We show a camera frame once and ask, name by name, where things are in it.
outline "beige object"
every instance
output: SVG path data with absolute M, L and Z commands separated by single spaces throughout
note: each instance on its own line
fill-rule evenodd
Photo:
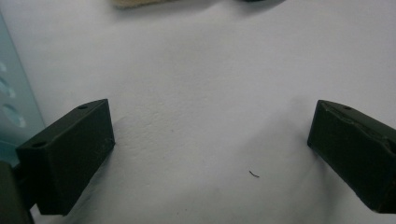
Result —
M 170 2 L 175 0 L 112 0 L 116 7 L 141 7 L 156 3 Z

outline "round hole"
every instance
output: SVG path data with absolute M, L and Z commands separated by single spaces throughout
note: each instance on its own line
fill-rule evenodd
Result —
M 37 142 L 37 143 L 32 144 L 32 147 L 43 147 L 46 144 L 47 144 L 47 142 Z
M 0 62 L 0 72 L 6 72 L 7 71 L 7 67 L 4 63 Z
M 8 83 L 0 77 L 0 92 L 4 95 L 14 98 L 15 91 L 8 85 Z
M 3 113 L 14 125 L 20 128 L 26 127 L 25 119 L 12 105 L 3 105 Z

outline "white surface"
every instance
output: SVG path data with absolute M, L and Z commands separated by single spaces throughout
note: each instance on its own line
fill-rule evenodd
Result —
M 0 7 L 46 123 L 108 98 L 117 136 L 71 214 L 37 223 L 395 222 L 305 145 L 318 99 L 396 127 L 395 1 Z

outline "perforated plastic panel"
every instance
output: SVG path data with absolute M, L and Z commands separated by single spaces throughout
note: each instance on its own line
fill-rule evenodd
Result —
M 35 97 L 0 14 L 0 160 L 15 165 L 15 147 L 43 128 Z

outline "small black mark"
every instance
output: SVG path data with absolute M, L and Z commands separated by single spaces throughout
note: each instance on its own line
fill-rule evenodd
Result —
M 254 175 L 253 173 L 251 173 L 251 171 L 248 171 L 251 175 L 253 175 L 254 177 L 260 178 L 258 175 Z

